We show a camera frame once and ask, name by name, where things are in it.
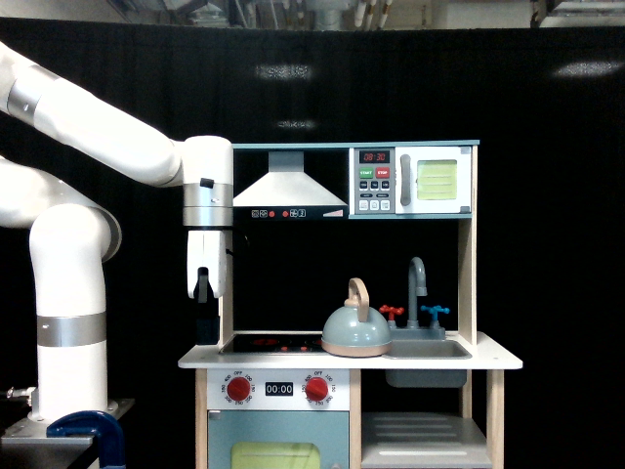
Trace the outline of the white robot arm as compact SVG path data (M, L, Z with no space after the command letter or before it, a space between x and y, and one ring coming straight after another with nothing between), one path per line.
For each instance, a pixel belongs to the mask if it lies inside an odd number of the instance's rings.
M1 50L1 109L57 142L152 187L184 191L187 292L205 302L227 288L233 148L217 136L174 141L9 47ZM108 406L104 262L117 220L57 177L1 163L1 224L29 232L37 315L33 412L55 421Z

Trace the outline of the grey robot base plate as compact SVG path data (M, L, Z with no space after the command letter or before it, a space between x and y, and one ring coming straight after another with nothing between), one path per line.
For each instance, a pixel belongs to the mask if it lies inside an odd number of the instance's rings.
M29 399L31 412L1 433L3 468L101 468L94 437L47 438L46 429L55 421L39 415L38 394ZM120 418L134 405L133 399L117 399L106 410Z

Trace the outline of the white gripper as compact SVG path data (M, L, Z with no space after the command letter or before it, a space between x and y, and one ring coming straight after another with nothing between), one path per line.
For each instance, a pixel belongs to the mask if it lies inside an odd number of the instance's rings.
M187 293L194 298L196 344L219 341L219 301L227 290L227 239L231 228L187 231Z

